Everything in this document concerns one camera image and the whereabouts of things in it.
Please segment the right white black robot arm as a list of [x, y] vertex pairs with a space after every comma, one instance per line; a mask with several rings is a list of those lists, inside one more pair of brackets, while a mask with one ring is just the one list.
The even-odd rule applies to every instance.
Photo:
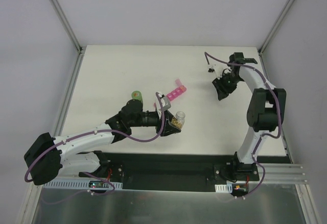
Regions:
[[231, 162], [219, 169], [219, 176], [227, 181], [244, 181], [258, 170], [258, 152], [267, 137], [278, 139], [284, 121], [287, 93], [272, 85], [258, 70], [254, 58], [245, 58], [243, 53], [233, 53], [226, 63], [229, 72], [222, 72], [213, 80], [218, 100], [232, 94], [239, 82], [246, 83], [252, 97], [246, 113], [248, 131], [241, 147]]

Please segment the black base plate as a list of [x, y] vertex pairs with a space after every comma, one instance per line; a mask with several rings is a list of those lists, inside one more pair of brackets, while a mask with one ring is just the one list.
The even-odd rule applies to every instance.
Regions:
[[124, 190], [213, 192], [228, 179], [259, 181], [259, 170], [244, 175], [227, 172], [232, 155], [103, 153], [93, 176], [123, 184]]

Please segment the pink weekly pill organizer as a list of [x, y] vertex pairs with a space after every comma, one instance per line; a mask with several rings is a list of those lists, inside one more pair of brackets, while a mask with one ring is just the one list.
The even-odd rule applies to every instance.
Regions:
[[187, 88], [182, 84], [180, 79], [175, 80], [176, 88], [169, 92], [168, 94], [163, 94], [162, 92], [159, 92], [159, 95], [161, 95], [162, 98], [167, 98], [167, 102], [163, 102], [164, 106], [171, 106], [171, 102], [181, 96], [183, 93], [186, 92]]

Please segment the left aluminium frame post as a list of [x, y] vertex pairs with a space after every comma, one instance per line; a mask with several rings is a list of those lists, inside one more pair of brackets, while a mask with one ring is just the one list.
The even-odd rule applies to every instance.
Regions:
[[69, 20], [63, 10], [63, 8], [60, 5], [60, 2], [58, 0], [49, 0], [59, 21], [61, 22], [65, 32], [67, 33], [71, 43], [73, 44], [76, 51], [80, 54], [83, 51], [83, 46], [80, 44], [80, 41], [78, 40], [71, 24], [69, 23]]

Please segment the aluminium frame post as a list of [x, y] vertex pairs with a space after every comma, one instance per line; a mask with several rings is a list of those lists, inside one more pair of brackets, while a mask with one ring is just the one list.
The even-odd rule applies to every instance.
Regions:
[[59, 21], [61, 22], [65, 32], [67, 33], [71, 43], [73, 44], [76, 51], [80, 54], [83, 51], [83, 46], [80, 44], [80, 41], [78, 40], [71, 24], [69, 23], [69, 20], [63, 10], [63, 8], [60, 5], [60, 2], [58, 0], [49, 0]]
[[293, 7], [295, 2], [296, 2], [296, 0], [286, 0], [284, 6], [282, 7], [276, 20], [274, 21], [271, 29], [269, 30], [267, 36], [265, 37], [262, 45], [258, 49], [259, 56], [261, 56], [264, 53], [264, 51], [267, 49], [268, 45], [270, 44], [270, 42], [274, 38], [275, 34], [281, 27], [284, 19], [287, 17], [289, 11], [291, 10], [291, 8]]

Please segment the right aluminium frame post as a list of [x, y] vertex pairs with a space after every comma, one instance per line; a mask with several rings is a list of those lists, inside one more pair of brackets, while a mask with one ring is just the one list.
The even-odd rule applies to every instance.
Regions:
[[264, 51], [267, 49], [268, 45], [270, 44], [270, 42], [274, 38], [275, 34], [281, 27], [284, 19], [287, 17], [289, 11], [291, 10], [291, 8], [293, 7], [295, 2], [296, 2], [296, 0], [286, 0], [284, 6], [282, 7], [276, 20], [274, 21], [271, 29], [269, 30], [267, 36], [265, 37], [262, 45], [258, 49], [259, 56], [261, 56], [264, 53]]

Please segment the clear bottle with yellow pills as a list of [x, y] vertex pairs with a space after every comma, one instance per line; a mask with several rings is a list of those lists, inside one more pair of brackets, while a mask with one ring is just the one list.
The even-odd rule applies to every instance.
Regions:
[[171, 123], [175, 127], [182, 129], [182, 127], [185, 123], [185, 113], [182, 111], [177, 111], [175, 116], [172, 118]]

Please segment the green lidded pill bottle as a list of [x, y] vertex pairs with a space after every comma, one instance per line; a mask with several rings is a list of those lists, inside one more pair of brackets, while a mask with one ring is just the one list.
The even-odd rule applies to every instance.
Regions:
[[143, 97], [142, 93], [138, 90], [135, 90], [131, 94], [131, 98], [140, 101], [141, 103], [143, 102]]

